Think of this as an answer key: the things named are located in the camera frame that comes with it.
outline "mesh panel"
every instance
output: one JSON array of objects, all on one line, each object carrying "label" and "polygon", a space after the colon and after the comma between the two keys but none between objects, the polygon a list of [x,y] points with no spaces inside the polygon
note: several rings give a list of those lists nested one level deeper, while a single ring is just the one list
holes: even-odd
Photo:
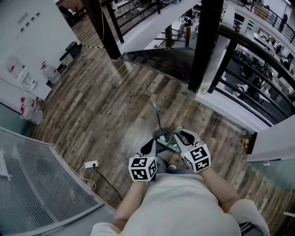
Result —
[{"label": "mesh panel", "polygon": [[52,148],[0,129],[0,232],[39,230],[98,204],[64,170]]}]

